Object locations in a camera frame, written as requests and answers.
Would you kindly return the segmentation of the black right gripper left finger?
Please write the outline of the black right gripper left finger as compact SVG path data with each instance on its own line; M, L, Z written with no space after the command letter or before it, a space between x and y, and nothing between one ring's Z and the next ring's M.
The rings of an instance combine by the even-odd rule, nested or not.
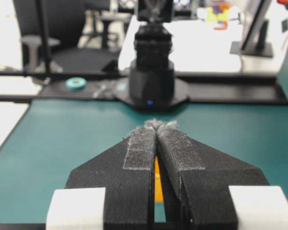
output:
M146 230L154 220L156 131L139 127L73 169L53 193L48 230Z

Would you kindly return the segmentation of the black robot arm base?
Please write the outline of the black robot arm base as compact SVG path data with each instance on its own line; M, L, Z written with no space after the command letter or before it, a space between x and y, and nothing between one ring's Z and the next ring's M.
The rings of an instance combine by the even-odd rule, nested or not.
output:
M163 23L172 21L171 0L140 0L137 20L145 22L134 36L136 58L128 77L119 80L113 94L136 108L166 110L188 99L188 84L175 78L174 63L169 60L172 35Z

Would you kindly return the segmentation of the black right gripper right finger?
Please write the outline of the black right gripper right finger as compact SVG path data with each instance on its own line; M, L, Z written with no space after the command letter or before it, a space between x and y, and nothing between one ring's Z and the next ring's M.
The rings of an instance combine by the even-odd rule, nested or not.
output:
M158 122L160 155L195 230L288 230L288 200L263 172Z

